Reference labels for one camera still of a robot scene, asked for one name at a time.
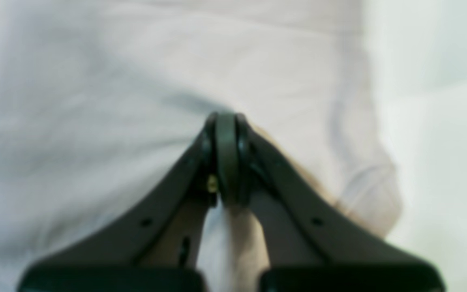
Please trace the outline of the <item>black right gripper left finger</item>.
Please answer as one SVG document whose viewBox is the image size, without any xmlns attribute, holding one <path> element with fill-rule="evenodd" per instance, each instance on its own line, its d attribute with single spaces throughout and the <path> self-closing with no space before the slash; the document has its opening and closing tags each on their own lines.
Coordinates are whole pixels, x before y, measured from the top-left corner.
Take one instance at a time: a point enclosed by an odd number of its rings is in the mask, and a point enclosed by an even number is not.
<svg viewBox="0 0 467 292">
<path fill-rule="evenodd" d="M 206 214 L 217 206 L 212 113 L 191 146 L 131 210 L 39 261 L 19 292 L 207 292 L 196 268 Z"/>
</svg>

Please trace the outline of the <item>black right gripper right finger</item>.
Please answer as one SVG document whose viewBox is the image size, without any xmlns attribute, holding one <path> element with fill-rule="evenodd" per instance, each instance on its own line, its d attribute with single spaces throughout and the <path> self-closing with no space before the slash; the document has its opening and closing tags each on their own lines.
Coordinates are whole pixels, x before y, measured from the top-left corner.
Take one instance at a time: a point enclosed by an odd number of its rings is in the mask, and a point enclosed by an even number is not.
<svg viewBox="0 0 467 292">
<path fill-rule="evenodd" d="M 262 226 L 260 292 L 443 292 L 428 262 L 345 218 L 241 114 L 227 115 L 227 203 Z"/>
</svg>

